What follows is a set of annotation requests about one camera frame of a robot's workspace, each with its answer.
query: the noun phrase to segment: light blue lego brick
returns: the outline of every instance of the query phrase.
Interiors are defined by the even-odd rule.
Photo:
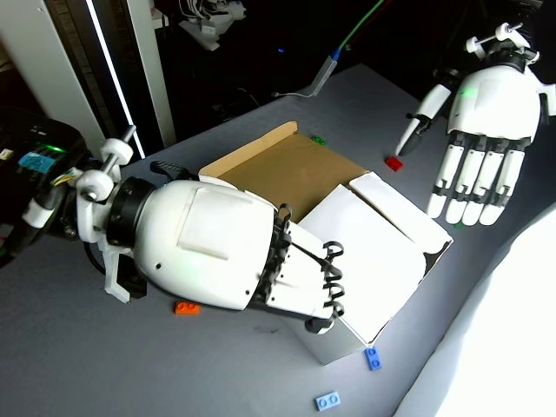
[[[365,357],[367,358],[368,367],[371,371],[378,371],[382,368],[381,360],[379,359],[379,353],[375,347],[368,347],[365,349]]]
[[[319,411],[324,411],[340,405],[340,396],[336,391],[334,391],[333,393],[315,398],[314,402],[316,403],[316,407],[319,409]]]

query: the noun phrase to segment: green led indicator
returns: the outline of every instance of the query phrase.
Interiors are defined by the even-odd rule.
[[[460,92],[460,96],[476,97],[477,96],[477,89],[464,89]]]
[[[67,153],[68,153],[67,150],[62,149],[62,148],[58,148],[57,146],[54,146],[54,145],[48,145],[48,144],[46,144],[46,143],[38,143],[38,144],[41,145],[41,146],[43,146],[43,147],[45,147],[46,149],[52,150],[52,151],[54,151],[54,152],[60,152],[60,153],[62,153],[62,154],[67,154]]]

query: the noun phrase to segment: led strip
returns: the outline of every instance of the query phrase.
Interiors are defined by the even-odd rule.
[[[93,26],[95,26],[96,37],[98,37],[98,41],[101,44],[101,48],[104,54],[104,59],[106,60],[106,64],[108,64],[110,75],[112,76],[112,80],[114,81],[114,86],[116,87],[116,92],[118,93],[120,103],[122,104],[123,113],[125,113],[125,116],[128,119],[128,124],[132,125],[134,123],[133,120],[131,119],[131,114],[129,113],[128,104],[126,103],[125,97],[123,96],[122,87],[120,86],[118,75],[116,74],[116,70],[114,69],[112,58],[110,57],[110,53],[108,52],[108,46],[106,45],[106,40],[104,39],[103,30],[101,29],[101,24],[98,21],[98,16],[96,15],[95,6],[93,5],[93,0],[86,0],[86,3],[87,3],[87,7],[89,8],[90,17],[93,21]],[[141,157],[141,159],[144,159],[145,153],[142,150],[141,142],[139,141],[137,132],[133,134],[133,138],[136,141],[137,149],[139,150],[139,156]]]

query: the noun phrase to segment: gray table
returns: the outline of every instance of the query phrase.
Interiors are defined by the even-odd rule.
[[[399,173],[382,161],[417,104],[357,66],[333,77],[316,98],[270,103],[125,174],[162,183],[149,173],[150,160],[199,169],[297,120],[303,133],[323,137],[424,208],[446,146],[446,123],[438,122]],[[342,403],[327,415],[390,415],[495,249],[554,201],[554,186],[539,192],[539,179],[554,174],[545,164],[548,147],[554,148],[549,143],[535,145],[518,193],[494,227],[456,230],[440,222],[455,244],[379,339],[383,368],[376,373],[362,354],[321,367],[280,318],[264,312],[203,308],[200,316],[175,317],[174,300],[154,288],[122,305],[103,293],[103,278],[80,244],[44,238],[0,272],[0,414],[305,416],[317,414],[314,397],[337,390]]]

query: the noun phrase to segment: black cable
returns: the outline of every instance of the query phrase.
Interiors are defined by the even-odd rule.
[[[99,263],[99,261],[96,260],[95,256],[93,255],[93,252],[90,250],[90,243],[83,242],[83,247],[85,248],[85,254],[89,258],[90,263],[93,264],[93,267],[95,267],[95,269],[101,274],[106,275],[106,269],[104,269],[104,267]]]

